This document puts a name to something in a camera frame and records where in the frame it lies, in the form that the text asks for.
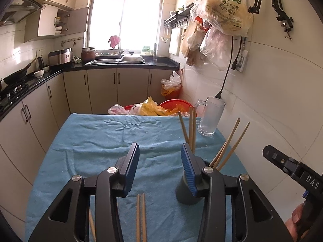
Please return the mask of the person's hand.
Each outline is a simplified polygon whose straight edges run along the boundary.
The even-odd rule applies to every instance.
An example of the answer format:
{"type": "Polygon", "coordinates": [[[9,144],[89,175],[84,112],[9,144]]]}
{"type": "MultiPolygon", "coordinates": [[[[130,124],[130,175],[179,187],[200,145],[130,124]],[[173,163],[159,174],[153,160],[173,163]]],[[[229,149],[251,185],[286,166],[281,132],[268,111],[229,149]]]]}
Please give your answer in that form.
{"type": "Polygon", "coordinates": [[[290,232],[291,237],[293,238],[293,241],[296,242],[298,239],[297,235],[297,223],[301,219],[302,213],[303,213],[303,206],[304,204],[300,204],[298,207],[296,207],[292,213],[291,218],[289,218],[285,225],[288,231],[290,232]]]}

